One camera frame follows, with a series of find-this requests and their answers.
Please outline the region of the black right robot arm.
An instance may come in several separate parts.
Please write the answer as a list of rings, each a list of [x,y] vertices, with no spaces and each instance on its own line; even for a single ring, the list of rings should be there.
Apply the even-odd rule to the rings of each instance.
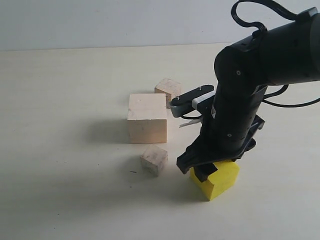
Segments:
[[[280,86],[284,92],[289,85],[320,79],[317,8],[295,14],[273,2],[267,6],[289,23],[268,30],[259,21],[241,20],[233,7],[233,20],[256,31],[217,54],[213,64],[217,86],[199,86],[169,104],[176,118],[199,112],[199,136],[176,164],[184,174],[194,169],[201,182],[217,171],[216,162],[236,161],[255,147],[254,134],[264,125],[257,111],[269,98],[268,86]]]

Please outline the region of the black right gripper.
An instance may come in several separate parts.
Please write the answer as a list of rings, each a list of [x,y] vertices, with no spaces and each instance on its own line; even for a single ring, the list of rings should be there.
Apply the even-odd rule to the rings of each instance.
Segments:
[[[218,170],[214,162],[237,159],[245,151],[268,87],[257,53],[256,48],[233,44],[216,56],[218,84],[211,110],[203,116],[199,136],[176,161],[183,174],[194,167],[195,176],[203,183]]]

